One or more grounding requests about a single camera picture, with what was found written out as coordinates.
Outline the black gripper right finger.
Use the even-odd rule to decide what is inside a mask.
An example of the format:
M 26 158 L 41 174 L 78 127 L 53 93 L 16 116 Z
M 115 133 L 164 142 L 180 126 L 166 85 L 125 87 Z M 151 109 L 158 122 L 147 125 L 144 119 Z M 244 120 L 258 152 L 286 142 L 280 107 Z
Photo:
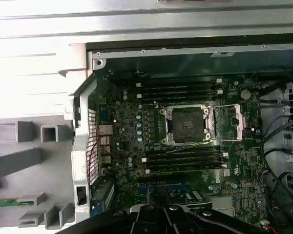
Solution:
M 266 234 L 267 231 L 213 209 L 196 215 L 185 206 L 172 204 L 167 188 L 159 188 L 159 207 L 174 234 Z

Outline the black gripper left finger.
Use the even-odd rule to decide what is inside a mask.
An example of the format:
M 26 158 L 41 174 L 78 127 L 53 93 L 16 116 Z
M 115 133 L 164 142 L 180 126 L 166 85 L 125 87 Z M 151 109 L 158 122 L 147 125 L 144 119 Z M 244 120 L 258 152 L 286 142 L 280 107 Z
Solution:
M 60 234 L 148 234 L 156 230 L 158 221 L 159 188 L 148 189 L 147 203 L 131 207 L 129 213 L 125 210 L 108 209 L 100 214 L 78 222 Z

